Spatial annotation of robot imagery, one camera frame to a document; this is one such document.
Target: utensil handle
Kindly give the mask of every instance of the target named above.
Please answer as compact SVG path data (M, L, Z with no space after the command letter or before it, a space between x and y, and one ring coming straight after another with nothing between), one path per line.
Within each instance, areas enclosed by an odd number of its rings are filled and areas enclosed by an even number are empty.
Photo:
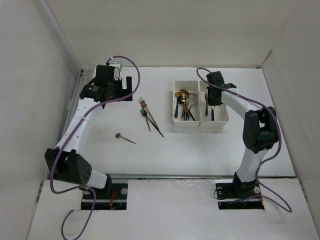
M175 106L175 112L174 112L174 118L176 119L178 117L178 102L176 102L176 106Z
M131 141L131 140L129 140L129 139L127 139L127 138L123 137L123 136L120 136L120 138L123 138L123 139L125 139L125 140L129 141L130 143L136 144L134 141Z
M192 120L195 121L196 119L195 119L194 116L192 115L190 109L189 109L188 111L189 111L189 115L190 115L190 117L192 118Z
M188 121L189 120L189 113L188 113L188 106L187 106L187 103L185 102L184 103L184 114L185 114L185 117L184 117L184 120Z
M213 108L211 108L211 121L215 120L215 111Z
M164 138L165 136L162 135L162 133L160 132L159 128L150 120L150 118L148 116L146 116L149 121L152 123L152 125L154 126L154 128L160 133L160 135Z
M147 118L147 117L145 117L145 121L146 121L146 124L148 125L149 132L151 132L150 125L149 125L149 121L148 121L148 118Z
M205 101L205 116L208 116L208 101Z
M148 114L150 115L150 118L152 119L153 123L154 123L154 124L156 125L156 127L158 128L158 125L157 125L154 117L153 117L152 114L150 113L149 109L148 109L147 107L145 107L145 109L147 110Z

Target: white panel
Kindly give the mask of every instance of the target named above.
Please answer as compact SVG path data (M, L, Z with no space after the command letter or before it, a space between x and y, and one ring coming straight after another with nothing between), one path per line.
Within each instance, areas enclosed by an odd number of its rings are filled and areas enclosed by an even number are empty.
M25 240L36 211L40 182L1 181L0 239Z
M244 96L273 105L261 69L210 70L221 71L225 82L235 84ZM122 71L122 77L133 77L133 86L137 82L135 71L133 67L124 67ZM140 72L141 84L133 101L114 102L104 108L91 129L83 157L102 173L233 176L245 152L243 119L228 107L229 122L222 129L174 127L174 80L198 80L196 69L141 67ZM139 97L145 99L164 138L152 125L149 132L140 113ZM137 144L115 138L116 133ZM261 168L262 176L295 176L286 143L282 141L279 156ZM277 147L275 144L266 158Z
M319 12L318 0L300 1L263 71L320 233Z
M0 29L0 181L42 180L71 72L32 0L4 0Z
M95 211L80 239L105 240L319 240L297 179L263 179L291 205L288 213L268 200L265 210L219 210L214 181L130 180L127 210ZM61 188L68 184L59 183ZM261 189L274 198L273 194ZM29 240L61 238L61 223L69 209L80 208L79 199L46 191L32 223ZM64 231L74 239L89 211L75 211Z
M75 55L93 68L260 66L299 0L48 0Z
M302 0L273 52L320 164L319 11L320 1Z
M56 47L60 51L65 63L70 68L73 76L76 78L81 71L81 66L75 56L64 32L62 31L55 15L50 9L47 0L32 0L38 10L47 30L49 31Z

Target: gold fork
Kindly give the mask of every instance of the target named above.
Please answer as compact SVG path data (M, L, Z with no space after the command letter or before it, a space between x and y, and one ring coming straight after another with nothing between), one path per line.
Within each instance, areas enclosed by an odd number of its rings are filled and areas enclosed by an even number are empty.
M141 107L143 106L143 102L142 102L142 97L139 98L139 102L140 102L140 105ZM149 125L149 121L148 121L148 118L145 116L145 121L146 121L146 124L148 126L148 129L149 129L149 132L151 132L151 129L150 129L150 125Z
M140 97L140 98L139 98L139 101L140 101L141 107L142 107L143 109L146 109L146 110L147 110L147 112L148 112L148 114L150 115L150 118L151 118L151 120L153 121L154 125L155 125L157 128L159 128L158 125L157 125L157 123L156 123L156 121L155 121L155 119L154 119L154 117L152 116L152 114L150 113L149 109L147 108L147 104L146 104L146 101L144 100L144 98L143 98L143 97Z

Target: cable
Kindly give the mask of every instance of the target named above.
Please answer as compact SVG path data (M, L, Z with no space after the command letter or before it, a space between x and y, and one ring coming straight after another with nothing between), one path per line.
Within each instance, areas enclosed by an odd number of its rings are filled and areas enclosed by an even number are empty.
M281 150L282 140L281 140L281 132L280 132L280 127L279 127L277 118L276 118L275 115L272 113L272 111L271 111L266 105L262 104L261 102L256 101L256 100L253 100L253 99L250 99L250 98L248 98L248 97L246 97L246 96L243 96L243 95L241 95L241 94L238 94L238 93L236 93L236 92L234 92L234 91L231 91L231 90L229 90L229 89L225 89L225 88L223 88L223 87L219 87L219 86L216 86L216 85L214 85L214 84L209 83L209 82L206 81L203 77L200 76L199 70L204 70L204 71L207 71L208 73L211 73L211 71L208 70L208 69L206 69L206 68L204 68L204 67L198 67L198 68L196 69L196 74L198 75L198 77L199 77L202 81L204 81L206 84L208 84L209 86L211 86L211 87L213 87L213 88L216 88L216 89L219 89L219 90L221 90L221 91L226 91L226 92L228 92L228 93L230 93L230 94L233 94L233 95L238 96L239 98L241 98L241 99L243 99L243 100L249 101L249 102L251 102L251 103L254 103L254 104L257 104L257 105L263 107L265 110L268 111L269 115L271 116L272 120L275 122L275 126L276 126L276 132L277 132L278 140L279 140L278 149L277 149L277 151L275 152L275 154L274 154L273 156L271 156L271 157L263 160L262 162L260 162L260 164L259 164L259 166L258 166L258 168L257 168L257 170L256 170L256 172L255 172L255 179L256 179L256 181L257 181L261 186L263 186L265 189L269 190L271 193L273 193L273 194L276 195L278 198L280 198L280 199L284 202L284 204L287 206L287 208L285 208L284 206L282 206L280 203L276 202L276 201L273 200L272 198L270 198L270 197L268 197L268 196L264 196L264 195L250 196L250 197L247 197L247 198L238 199L238 200L235 200L235 201L230 201L229 203L230 203L230 204L239 203L239 202L242 202L242 201L245 201L245 200L249 200L249 199L253 199L253 198L265 198L265 199L270 200L270 201L273 202L274 204L278 205L280 208L284 209L285 211L287 211L287 212L289 212L289 213L292 213L292 208L291 208L290 205L287 203L287 201L286 201L282 196L280 196L278 193L276 193L275 191L273 191L272 189L270 189L270 188L267 187L266 185L262 184L262 183L259 181L259 179L258 179L258 178L259 178L259 177L258 177L258 173L259 173L259 171L260 171L261 166L262 166L264 163L266 163L266 162L274 159L275 157L277 157L278 154L280 153L280 150Z
M114 204L114 200L115 200L115 197L116 197L116 190L113 190L113 192L112 192L112 198L110 199L110 202L109 202L109 204L110 204L110 209L112 208L112 206L113 206L113 204Z
M113 59L116 59L116 58L121 58L121 59L125 59L127 61L129 61L136 69L136 72L137 72L137 76L138 76L138 82L136 84L136 87L135 89L128 95L126 96L123 96L123 97L119 97L117 99L112 99L112 100L107 100L107 101L104 101L104 102L100 102L96 105L94 105L93 107L91 107L82 117L82 119L79 121L79 123L75 126L75 128L72 130L72 132L70 133L70 135L67 137L66 141L63 143L63 145L61 146L61 148L59 149L59 152L58 154L56 155L55 157L55 160L53 162L53 165L52 165L52 168L51 168L51 171L50 171L50 189L51 191L54 193L54 194L64 194L66 192L69 192L69 191L72 191L74 189L79 189L79 188L89 188L89 190L93 193L93 203L92 203L92 208L90 210L90 213L88 215L88 218L83 226L83 229L82 231L80 232L80 234L74 239L74 240L77 240L81 237L81 235L83 234L83 232L85 231L86 227L87 227L87 224L89 222L89 219L94 211L94 208L95 208L95 203L96 203L96 192L93 188L91 187L88 187L88 186L85 186L85 185L79 185L79 186L74 186L74 187L71 187L71 188L68 188L68 189L65 189L65 190L62 190L62 191L56 191L55 188L54 188L54 173L55 173L55 170L56 170L56 167L57 167L57 163L58 163L58 160L63 152L63 150L65 149L65 147L67 146L68 142L71 140L72 136L75 134L75 132L78 130L78 128L80 127L80 125L84 122L85 118L89 115L89 113L91 113L94 109L96 109L97 107L99 106L102 106L102 105L106 105L106 104L110 104L110 103L113 103L113 102L118 102L118 101L122 101L124 99L127 99L129 97L131 97L137 90L138 90L138 87L140 85L140 71L139 71L139 68L138 66L128 57L126 56L122 56L122 55L116 55L116 56L113 56L111 58L109 58L107 61L106 61L106 64L108 65L109 62ZM74 210L71 210L67 216L65 217L65 219L63 220L62 222L62 225L61 225L61 235L62 235L62 238L64 240L68 240L66 237L65 237L65 234L64 234L64 225L65 225L65 222L68 218L68 216L73 212Z

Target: fork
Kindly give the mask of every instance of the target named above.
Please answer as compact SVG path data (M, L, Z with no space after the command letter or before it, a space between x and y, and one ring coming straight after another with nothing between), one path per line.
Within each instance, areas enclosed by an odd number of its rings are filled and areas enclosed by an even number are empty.
M143 102L142 102L142 97L140 97L139 98L139 102L140 102L140 105L141 105L141 107L144 109L144 107L143 107ZM147 124L147 126L148 126L148 129L149 129L149 132L151 132L151 129L150 129L150 125L149 125L149 121L148 121L148 117L147 116L145 116L145 121L146 121L146 124Z
M160 132L159 128L150 120L150 118L148 117L148 113L146 112L146 110L144 110L143 108L140 109L140 112L142 114L142 116L146 117L149 119L149 121L152 123L152 125L154 126L154 128L160 133L160 135L164 138L165 136L162 135L162 133Z
M157 125L157 123L156 123L156 121L155 121L154 117L152 116L152 114L150 113L149 109L147 108L147 104L146 104L146 101L144 100L144 98L143 98L143 97L140 97L140 98L139 98L139 101L140 101L140 105L141 105L141 107L142 107L143 109L146 109L146 110L147 110L147 112L149 113L150 118L151 118L151 119L149 119L149 121L151 121L151 120L152 120L151 122L153 122L153 123L154 123L154 125L159 129L159 127L158 127L158 125Z

